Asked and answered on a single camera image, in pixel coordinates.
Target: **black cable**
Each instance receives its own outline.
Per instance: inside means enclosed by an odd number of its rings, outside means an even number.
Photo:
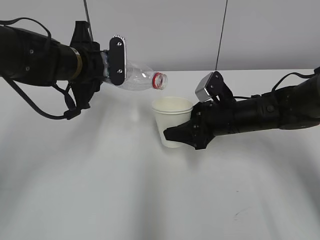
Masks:
[[[278,87],[287,77],[289,77],[290,75],[296,75],[296,76],[298,76],[299,78],[302,78],[302,79],[310,79],[310,78],[314,77],[316,74],[314,73],[314,74],[310,74],[310,75],[303,75],[303,74],[298,73],[298,72],[291,72],[291,73],[285,75],[283,78],[281,78],[280,81],[278,81],[277,84],[274,85],[274,87],[272,88],[272,92],[274,92],[274,91],[277,89],[277,87]]]
[[[23,100],[26,101],[29,106],[35,110],[38,114],[41,116],[48,118],[48,119],[53,119],[53,120],[61,120],[61,119],[66,119],[64,115],[62,116],[54,116],[51,114],[48,114],[44,111],[42,111],[31,99],[30,97],[27,96],[27,94],[13,81],[7,74],[4,72],[0,71],[0,75],[3,77],[3,79],[23,98]]]
[[[0,25],[12,25],[20,20],[30,20],[32,22],[35,22],[35,23],[39,24],[46,31],[48,36],[47,36],[47,39],[46,39],[46,42],[44,45],[44,49],[46,51],[48,51],[50,48],[50,42],[51,42],[52,36],[51,36],[51,32],[41,22],[34,20],[32,18],[29,18],[29,17],[19,17],[19,18],[13,19],[13,20],[0,20]]]
[[[89,18],[87,0],[83,0],[83,4],[84,4],[84,11],[85,11],[85,16],[86,16],[86,21],[89,24],[89,33],[90,33],[91,41],[93,42],[94,41],[94,36],[92,35],[92,29],[91,29],[91,23],[90,23],[90,18]]]
[[[54,83],[52,87],[64,95],[64,101],[69,110],[72,111],[76,109],[75,101],[72,99],[72,97],[68,93],[69,90],[67,91],[60,88],[56,83]]]
[[[251,99],[251,97],[248,96],[234,96],[234,99]]]
[[[222,22],[222,28],[221,28],[220,42],[219,42],[218,54],[216,56],[216,62],[215,62],[215,70],[216,71],[217,71],[217,68],[218,68],[218,61],[219,61],[219,56],[220,56],[220,48],[221,48],[221,43],[222,43],[222,37],[223,37],[223,34],[224,34],[225,21],[226,21],[226,15],[227,15],[227,7],[228,7],[228,0],[225,0],[225,9],[224,9],[223,22]]]

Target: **screw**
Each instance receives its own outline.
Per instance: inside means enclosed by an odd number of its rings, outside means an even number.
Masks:
[[[269,105],[266,107],[266,110],[269,112],[269,113],[272,113],[275,111],[275,107],[273,105]]]

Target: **wire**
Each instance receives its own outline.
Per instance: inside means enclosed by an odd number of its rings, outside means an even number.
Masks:
[[[291,73],[285,75],[283,78],[281,78],[280,81],[278,81],[278,82],[276,83],[276,85],[274,85],[274,87],[272,88],[272,92],[274,92],[274,91],[277,89],[277,87],[278,87],[287,77],[289,77],[290,75],[296,75],[296,76],[298,76],[299,78],[302,78],[302,79],[310,79],[310,78],[314,77],[316,74],[303,75],[303,74],[298,73],[298,72],[291,72]]]
[[[35,110],[38,114],[41,116],[48,118],[48,119],[53,119],[53,120],[61,120],[61,119],[66,119],[64,115],[62,116],[54,116],[51,114],[48,114],[44,111],[42,111],[31,99],[30,97],[27,96],[27,94],[13,81],[7,74],[4,72],[0,71],[0,75],[3,77],[3,79],[23,98],[23,100],[26,101],[29,106]]]
[[[221,28],[219,49],[218,49],[218,54],[217,54],[217,56],[216,56],[216,62],[215,62],[215,70],[216,70],[216,71],[217,71],[217,68],[218,68],[218,62],[219,62],[219,56],[220,56],[220,48],[221,48],[222,37],[223,37],[223,34],[224,34],[224,29],[225,29],[225,21],[226,21],[226,15],[227,15],[227,7],[228,7],[228,0],[225,0],[225,9],[224,9],[223,22],[222,22],[222,28]]]
[[[93,42],[94,41],[94,36],[92,35],[92,29],[91,29],[91,23],[90,23],[90,18],[89,18],[87,0],[83,0],[83,4],[84,4],[86,21],[89,23],[89,33],[90,33],[91,41]]]
[[[251,99],[251,97],[248,96],[234,96],[234,99]]]
[[[19,18],[13,19],[13,20],[0,20],[0,25],[12,25],[12,24],[15,24],[16,22],[18,22],[20,20],[30,20],[32,22],[35,22],[35,23],[39,24],[46,31],[48,36],[47,36],[47,39],[46,39],[46,42],[45,42],[45,45],[44,45],[44,49],[46,51],[48,51],[49,48],[50,48],[50,43],[51,43],[52,36],[51,36],[51,32],[41,22],[39,22],[37,20],[34,20],[32,18],[29,18],[29,17],[19,17]]]

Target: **white table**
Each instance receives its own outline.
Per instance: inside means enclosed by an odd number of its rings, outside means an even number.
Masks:
[[[222,75],[250,96],[289,72]],[[104,84],[70,121],[41,117],[0,81],[0,239],[318,240],[319,127],[220,136],[199,151],[162,147],[152,100],[196,103],[207,73],[168,72],[164,91]],[[22,87],[47,112],[65,110],[54,89]]]

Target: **white wall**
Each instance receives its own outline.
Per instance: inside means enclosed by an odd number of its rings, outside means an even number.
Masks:
[[[216,63],[225,0],[88,0],[96,41],[126,37],[128,58],[156,70],[211,70]],[[317,0],[229,0],[219,68],[290,69],[320,65]],[[62,43],[82,0],[2,0],[0,18],[33,17]],[[19,26],[40,30],[32,24]]]

